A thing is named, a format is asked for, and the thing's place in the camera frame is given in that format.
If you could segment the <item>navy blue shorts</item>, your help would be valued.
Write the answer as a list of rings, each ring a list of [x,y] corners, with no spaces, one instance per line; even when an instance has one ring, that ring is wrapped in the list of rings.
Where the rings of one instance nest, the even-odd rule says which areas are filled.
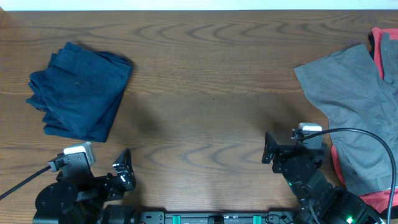
[[[134,64],[111,52],[67,42],[52,54],[38,81],[48,109],[73,134],[86,136],[117,97],[122,97]]]

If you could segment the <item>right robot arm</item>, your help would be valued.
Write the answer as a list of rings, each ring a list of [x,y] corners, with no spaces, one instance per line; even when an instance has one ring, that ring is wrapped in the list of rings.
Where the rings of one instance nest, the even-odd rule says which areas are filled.
[[[323,137],[304,140],[312,131],[293,130],[295,144],[281,145],[265,134],[263,164],[272,164],[272,171],[284,176],[296,196],[300,211],[294,223],[383,223],[379,213],[351,192],[327,181],[320,167],[327,145]]]

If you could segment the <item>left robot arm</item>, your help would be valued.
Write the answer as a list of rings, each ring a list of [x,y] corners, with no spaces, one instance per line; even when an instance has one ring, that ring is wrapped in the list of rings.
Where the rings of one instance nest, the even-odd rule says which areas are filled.
[[[139,223],[134,208],[105,205],[136,188],[129,149],[114,161],[116,175],[95,177],[86,152],[59,154],[49,165],[58,172],[57,181],[38,194],[34,223]]]

